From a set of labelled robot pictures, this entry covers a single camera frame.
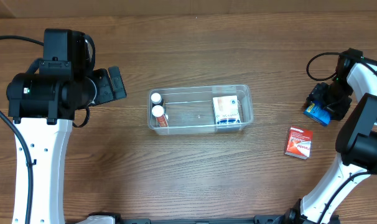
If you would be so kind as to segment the dark tube with white cap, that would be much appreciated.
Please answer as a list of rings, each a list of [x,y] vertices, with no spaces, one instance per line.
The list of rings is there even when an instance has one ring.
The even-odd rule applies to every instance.
[[[160,93],[153,93],[151,95],[151,103],[152,103],[152,106],[163,106],[164,99]]]

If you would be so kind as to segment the orange tube with white cap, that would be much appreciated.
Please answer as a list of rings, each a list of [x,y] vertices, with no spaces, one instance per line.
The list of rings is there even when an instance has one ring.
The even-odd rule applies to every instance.
[[[160,127],[167,128],[169,126],[165,115],[165,110],[161,105],[155,105],[152,108],[151,112],[152,115],[156,118]]]

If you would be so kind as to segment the blue VapoDrops lozenge box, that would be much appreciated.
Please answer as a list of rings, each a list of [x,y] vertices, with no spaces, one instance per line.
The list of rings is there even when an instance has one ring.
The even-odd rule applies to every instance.
[[[320,123],[322,126],[328,126],[331,121],[331,116],[328,111],[322,109],[321,104],[317,101],[313,101],[304,110],[304,114],[312,120]]]

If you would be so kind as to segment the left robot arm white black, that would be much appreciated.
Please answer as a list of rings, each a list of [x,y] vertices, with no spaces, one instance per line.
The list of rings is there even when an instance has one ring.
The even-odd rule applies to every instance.
[[[46,29],[43,56],[6,90],[16,129],[14,223],[63,223],[63,183],[75,113],[127,96],[118,67],[95,68],[93,39]]]

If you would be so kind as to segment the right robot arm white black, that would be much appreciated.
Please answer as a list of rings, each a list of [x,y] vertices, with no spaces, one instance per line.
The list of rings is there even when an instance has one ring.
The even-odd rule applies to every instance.
[[[344,118],[354,95],[357,105],[335,141],[334,161],[316,187],[275,223],[339,223],[335,209],[363,180],[377,175],[377,60],[360,50],[337,52],[335,73],[317,79],[304,114],[326,126]]]

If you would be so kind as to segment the white Hansaplast plaster box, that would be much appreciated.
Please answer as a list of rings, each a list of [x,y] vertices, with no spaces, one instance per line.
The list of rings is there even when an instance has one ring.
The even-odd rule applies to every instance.
[[[236,124],[241,122],[236,95],[213,97],[213,109],[216,124]]]

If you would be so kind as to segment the red Panadol box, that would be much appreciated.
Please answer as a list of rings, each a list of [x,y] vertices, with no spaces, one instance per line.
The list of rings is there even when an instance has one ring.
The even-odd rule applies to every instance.
[[[287,134],[284,154],[300,159],[308,159],[311,154],[313,132],[291,126]]]

